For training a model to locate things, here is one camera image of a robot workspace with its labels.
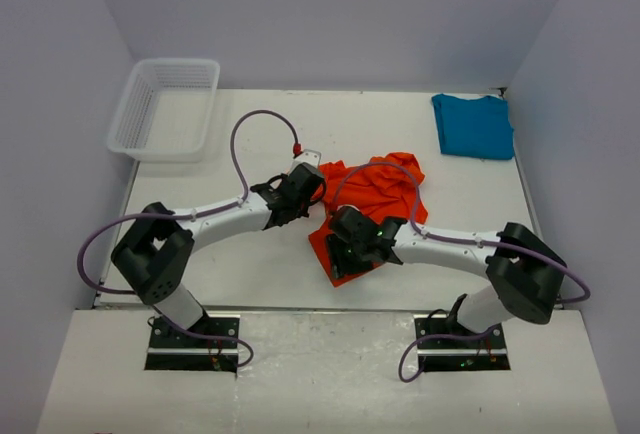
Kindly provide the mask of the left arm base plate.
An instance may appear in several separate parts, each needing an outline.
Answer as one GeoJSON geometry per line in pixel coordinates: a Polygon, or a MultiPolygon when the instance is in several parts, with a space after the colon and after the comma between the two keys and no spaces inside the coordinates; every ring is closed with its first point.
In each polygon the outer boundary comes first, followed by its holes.
{"type": "Polygon", "coordinates": [[[210,317],[197,328],[201,334],[227,336],[232,340],[212,341],[189,337],[157,316],[149,318],[147,324],[151,333],[144,366],[146,371],[237,373],[238,315],[210,317]]]}

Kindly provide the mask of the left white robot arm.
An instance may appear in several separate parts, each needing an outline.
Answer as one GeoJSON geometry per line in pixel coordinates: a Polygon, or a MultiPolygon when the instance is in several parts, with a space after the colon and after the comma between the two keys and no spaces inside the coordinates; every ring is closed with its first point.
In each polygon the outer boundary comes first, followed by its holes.
{"type": "Polygon", "coordinates": [[[195,347],[214,335],[208,315],[182,282],[193,253],[248,232],[282,227],[309,215],[317,192],[326,190],[323,174],[301,163],[266,183],[252,186],[246,199],[193,213],[148,205],[111,253],[111,262],[143,304],[172,327],[183,345],[195,347]]]}

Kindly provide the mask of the orange t shirt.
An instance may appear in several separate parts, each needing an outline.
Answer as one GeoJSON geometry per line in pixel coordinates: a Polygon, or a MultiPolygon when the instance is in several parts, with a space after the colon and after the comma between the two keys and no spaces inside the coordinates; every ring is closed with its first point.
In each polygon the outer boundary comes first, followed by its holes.
{"type": "Polygon", "coordinates": [[[417,158],[406,152],[372,157],[371,166],[358,171],[342,161],[319,166],[327,191],[323,198],[325,213],[338,205],[352,205],[379,223],[388,216],[408,218],[416,199],[415,186],[425,179],[417,158]]]}

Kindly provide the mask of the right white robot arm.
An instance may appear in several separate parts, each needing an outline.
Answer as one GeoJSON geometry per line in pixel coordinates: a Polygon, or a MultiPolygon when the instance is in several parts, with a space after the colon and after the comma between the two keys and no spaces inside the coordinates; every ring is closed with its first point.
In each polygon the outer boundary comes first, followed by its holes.
{"type": "Polygon", "coordinates": [[[338,278],[391,263],[439,266],[486,279],[487,287],[456,299],[441,329],[459,347],[512,318],[548,324],[564,279],[564,261],[518,223],[509,222],[498,232],[429,232],[400,217],[377,223],[343,206],[328,228],[329,258],[338,278]]]}

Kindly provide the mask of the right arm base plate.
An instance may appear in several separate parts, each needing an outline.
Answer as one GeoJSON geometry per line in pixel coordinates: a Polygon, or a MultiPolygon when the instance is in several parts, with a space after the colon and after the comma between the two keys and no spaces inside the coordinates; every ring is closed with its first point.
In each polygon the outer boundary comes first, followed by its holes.
{"type": "Polygon", "coordinates": [[[501,324],[482,340],[423,340],[416,346],[416,351],[419,369],[424,373],[511,369],[501,324]]]}

